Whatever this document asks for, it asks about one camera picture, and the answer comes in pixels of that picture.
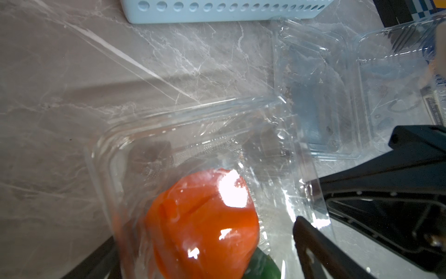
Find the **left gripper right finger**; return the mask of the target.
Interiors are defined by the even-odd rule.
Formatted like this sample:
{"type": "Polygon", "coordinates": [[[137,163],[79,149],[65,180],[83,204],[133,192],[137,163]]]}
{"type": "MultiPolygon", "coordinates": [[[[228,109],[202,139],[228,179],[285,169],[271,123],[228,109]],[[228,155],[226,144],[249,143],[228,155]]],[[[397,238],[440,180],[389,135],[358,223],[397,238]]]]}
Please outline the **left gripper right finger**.
{"type": "Polygon", "coordinates": [[[325,273],[334,279],[374,278],[302,216],[294,223],[293,239],[306,279],[325,279],[325,273]]]}

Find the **orange fruit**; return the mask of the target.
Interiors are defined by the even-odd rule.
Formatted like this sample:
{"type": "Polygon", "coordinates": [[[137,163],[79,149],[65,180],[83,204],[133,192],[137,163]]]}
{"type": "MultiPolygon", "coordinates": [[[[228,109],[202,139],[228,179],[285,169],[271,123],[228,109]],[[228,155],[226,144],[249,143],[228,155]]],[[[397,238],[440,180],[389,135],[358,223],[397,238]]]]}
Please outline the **orange fruit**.
{"type": "Polygon", "coordinates": [[[248,186],[234,169],[181,178],[152,202],[144,225],[166,279],[240,279],[260,238],[248,186]]]}

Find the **clear plastic clamshell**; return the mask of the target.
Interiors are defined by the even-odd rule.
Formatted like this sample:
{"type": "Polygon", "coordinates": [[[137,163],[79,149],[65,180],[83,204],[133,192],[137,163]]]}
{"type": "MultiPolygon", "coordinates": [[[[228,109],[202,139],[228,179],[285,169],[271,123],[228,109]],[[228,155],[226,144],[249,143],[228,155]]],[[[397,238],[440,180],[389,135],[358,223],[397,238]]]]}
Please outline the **clear plastic clamshell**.
{"type": "Polygon", "coordinates": [[[435,125],[421,89],[446,79],[446,15],[360,34],[272,22],[274,86],[300,118],[312,155],[357,159],[389,150],[396,126],[435,125]]]}
{"type": "Polygon", "coordinates": [[[296,219],[334,236],[301,123],[280,97],[121,117],[85,156],[121,279],[300,279],[296,219]]]}

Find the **light blue plastic basket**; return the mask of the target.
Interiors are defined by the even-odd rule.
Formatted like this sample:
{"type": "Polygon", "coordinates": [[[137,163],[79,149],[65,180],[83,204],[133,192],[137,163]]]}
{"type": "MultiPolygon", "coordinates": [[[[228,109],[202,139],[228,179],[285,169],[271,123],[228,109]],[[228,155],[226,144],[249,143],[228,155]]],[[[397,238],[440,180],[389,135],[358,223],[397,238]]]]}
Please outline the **light blue plastic basket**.
{"type": "Polygon", "coordinates": [[[121,6],[132,24],[263,21],[278,17],[312,19],[329,0],[125,0],[121,6]]]}

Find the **green orange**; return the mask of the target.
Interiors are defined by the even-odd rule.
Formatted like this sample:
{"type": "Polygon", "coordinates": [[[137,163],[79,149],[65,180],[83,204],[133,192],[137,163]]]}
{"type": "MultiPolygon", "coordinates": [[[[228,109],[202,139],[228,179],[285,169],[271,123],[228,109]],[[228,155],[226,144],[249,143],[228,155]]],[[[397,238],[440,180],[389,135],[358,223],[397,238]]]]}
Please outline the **green orange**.
{"type": "Polygon", "coordinates": [[[273,259],[256,248],[242,279],[280,279],[281,271],[273,259]]]}

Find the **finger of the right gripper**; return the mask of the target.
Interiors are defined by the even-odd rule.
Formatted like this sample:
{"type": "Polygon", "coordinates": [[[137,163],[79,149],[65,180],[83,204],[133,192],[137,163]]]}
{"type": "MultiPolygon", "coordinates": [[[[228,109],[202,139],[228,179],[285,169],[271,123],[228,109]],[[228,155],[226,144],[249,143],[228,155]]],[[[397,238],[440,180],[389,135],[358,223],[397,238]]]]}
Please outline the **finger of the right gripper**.
{"type": "Polygon", "coordinates": [[[446,129],[394,128],[390,151],[322,177],[331,218],[426,272],[446,269],[446,129]]]}

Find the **black white checkerboard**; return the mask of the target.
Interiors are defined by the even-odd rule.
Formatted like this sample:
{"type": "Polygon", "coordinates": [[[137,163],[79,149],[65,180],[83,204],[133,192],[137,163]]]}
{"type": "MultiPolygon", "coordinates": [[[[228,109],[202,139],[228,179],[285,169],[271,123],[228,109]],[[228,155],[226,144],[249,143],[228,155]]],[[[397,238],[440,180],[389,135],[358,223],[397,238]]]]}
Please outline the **black white checkerboard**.
{"type": "Polygon", "coordinates": [[[446,10],[445,1],[373,0],[373,2],[386,28],[421,20],[446,10]]]}

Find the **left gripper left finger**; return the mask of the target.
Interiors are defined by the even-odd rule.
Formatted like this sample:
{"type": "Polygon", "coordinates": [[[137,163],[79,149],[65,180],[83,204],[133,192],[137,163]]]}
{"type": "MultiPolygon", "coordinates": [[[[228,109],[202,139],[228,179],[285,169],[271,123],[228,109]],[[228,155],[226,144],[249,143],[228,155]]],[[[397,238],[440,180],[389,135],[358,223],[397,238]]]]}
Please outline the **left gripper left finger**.
{"type": "Polygon", "coordinates": [[[122,279],[120,258],[113,236],[62,279],[122,279]]]}

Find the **small white tag card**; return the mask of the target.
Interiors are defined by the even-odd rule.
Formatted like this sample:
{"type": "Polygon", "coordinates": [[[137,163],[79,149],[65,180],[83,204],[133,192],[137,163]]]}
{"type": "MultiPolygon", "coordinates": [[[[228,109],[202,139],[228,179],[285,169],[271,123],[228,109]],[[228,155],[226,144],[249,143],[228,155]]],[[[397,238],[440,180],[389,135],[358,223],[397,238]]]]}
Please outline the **small white tag card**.
{"type": "Polygon", "coordinates": [[[446,80],[439,74],[421,91],[426,109],[435,125],[446,125],[446,80]]]}

